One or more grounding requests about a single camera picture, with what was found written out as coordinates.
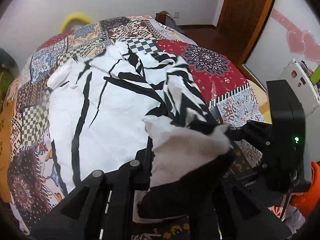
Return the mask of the grey plush toy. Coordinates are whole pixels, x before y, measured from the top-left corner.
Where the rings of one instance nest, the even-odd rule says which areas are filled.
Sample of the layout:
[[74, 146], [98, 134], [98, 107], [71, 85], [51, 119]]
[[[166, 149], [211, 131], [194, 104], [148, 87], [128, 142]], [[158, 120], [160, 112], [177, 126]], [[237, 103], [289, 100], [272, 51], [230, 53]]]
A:
[[16, 61], [3, 49], [0, 48], [1, 70], [9, 71], [14, 77], [19, 76], [19, 68]]

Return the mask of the green patterned storage bag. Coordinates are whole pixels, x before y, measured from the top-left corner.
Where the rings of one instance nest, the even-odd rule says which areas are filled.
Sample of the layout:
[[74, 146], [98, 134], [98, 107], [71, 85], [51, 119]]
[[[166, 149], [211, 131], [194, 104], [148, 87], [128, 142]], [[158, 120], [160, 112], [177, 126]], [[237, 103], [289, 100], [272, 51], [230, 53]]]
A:
[[1, 70], [0, 75], [0, 109], [2, 111], [4, 99], [11, 83], [14, 81], [14, 77], [8, 70]]

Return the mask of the yellow curved bed rail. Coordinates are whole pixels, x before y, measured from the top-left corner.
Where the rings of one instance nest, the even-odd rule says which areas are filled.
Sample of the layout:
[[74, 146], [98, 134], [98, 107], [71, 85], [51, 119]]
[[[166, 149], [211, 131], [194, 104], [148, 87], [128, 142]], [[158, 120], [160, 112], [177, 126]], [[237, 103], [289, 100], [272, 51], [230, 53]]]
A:
[[75, 25], [87, 25], [87, 24], [91, 24], [94, 23], [94, 20], [91, 19], [89, 16], [81, 13], [81, 12], [74, 12], [70, 15], [68, 15], [61, 27], [60, 27], [60, 33], [65, 33], [66, 31], [68, 31], [69, 29], [71, 29], [72, 27], [74, 27]]

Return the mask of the white wardrobe sliding door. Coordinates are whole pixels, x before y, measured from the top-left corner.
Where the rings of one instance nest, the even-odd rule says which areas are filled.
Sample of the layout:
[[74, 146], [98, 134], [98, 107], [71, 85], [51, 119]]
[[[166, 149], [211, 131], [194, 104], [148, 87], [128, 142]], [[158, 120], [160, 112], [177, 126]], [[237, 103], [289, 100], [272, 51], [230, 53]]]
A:
[[275, 0], [245, 67], [266, 87], [292, 59], [319, 66], [319, 20], [306, 0]]

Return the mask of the black and white shirt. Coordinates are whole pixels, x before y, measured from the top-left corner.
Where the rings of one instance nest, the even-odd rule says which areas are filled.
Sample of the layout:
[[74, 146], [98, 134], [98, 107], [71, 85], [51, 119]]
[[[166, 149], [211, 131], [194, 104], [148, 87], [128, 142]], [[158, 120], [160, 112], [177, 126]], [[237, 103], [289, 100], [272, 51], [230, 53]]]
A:
[[118, 41], [92, 59], [69, 59], [47, 86], [64, 194], [94, 170], [117, 170], [152, 140], [150, 186], [135, 192], [135, 222], [186, 215], [215, 178], [205, 166], [232, 148], [229, 126], [214, 120], [180, 56], [135, 53]]

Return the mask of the brown wooden door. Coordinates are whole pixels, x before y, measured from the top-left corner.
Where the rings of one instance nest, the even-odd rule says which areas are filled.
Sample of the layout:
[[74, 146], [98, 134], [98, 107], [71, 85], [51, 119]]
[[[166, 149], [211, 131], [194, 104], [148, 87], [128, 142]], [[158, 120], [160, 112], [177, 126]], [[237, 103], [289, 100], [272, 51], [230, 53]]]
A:
[[224, 0], [218, 30], [231, 44], [235, 65], [245, 62], [264, 27], [274, 0]]

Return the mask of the grey bag by bed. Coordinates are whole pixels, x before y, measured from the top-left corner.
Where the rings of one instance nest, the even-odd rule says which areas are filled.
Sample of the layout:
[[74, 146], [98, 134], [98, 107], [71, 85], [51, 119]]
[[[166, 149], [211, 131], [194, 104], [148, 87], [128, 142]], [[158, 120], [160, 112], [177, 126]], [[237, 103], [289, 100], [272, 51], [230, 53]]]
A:
[[179, 33], [184, 33], [184, 31], [176, 24], [174, 18], [167, 11], [156, 13], [155, 20], [171, 29], [178, 31]]

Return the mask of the patchwork patterned bed blanket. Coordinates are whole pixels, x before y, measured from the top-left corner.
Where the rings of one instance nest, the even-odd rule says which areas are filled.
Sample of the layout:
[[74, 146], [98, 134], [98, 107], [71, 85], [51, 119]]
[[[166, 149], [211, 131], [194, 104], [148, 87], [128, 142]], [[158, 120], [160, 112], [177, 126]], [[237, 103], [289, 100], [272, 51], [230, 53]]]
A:
[[222, 54], [150, 16], [102, 20], [54, 36], [10, 85], [8, 187], [28, 235], [93, 170], [117, 170], [146, 147], [144, 117], [241, 126], [263, 121], [251, 85]]

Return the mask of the wooden lap desk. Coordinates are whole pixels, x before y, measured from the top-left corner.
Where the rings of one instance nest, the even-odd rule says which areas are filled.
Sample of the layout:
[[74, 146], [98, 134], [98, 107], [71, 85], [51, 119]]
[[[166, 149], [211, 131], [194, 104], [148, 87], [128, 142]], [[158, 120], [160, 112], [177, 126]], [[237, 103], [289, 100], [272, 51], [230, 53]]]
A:
[[1, 184], [1, 200], [5, 203], [11, 202], [11, 195], [8, 186], [8, 168], [11, 163], [11, 142], [10, 136], [12, 132], [12, 117], [14, 115], [16, 101], [12, 101], [1, 112], [1, 155], [0, 155], [0, 184]]

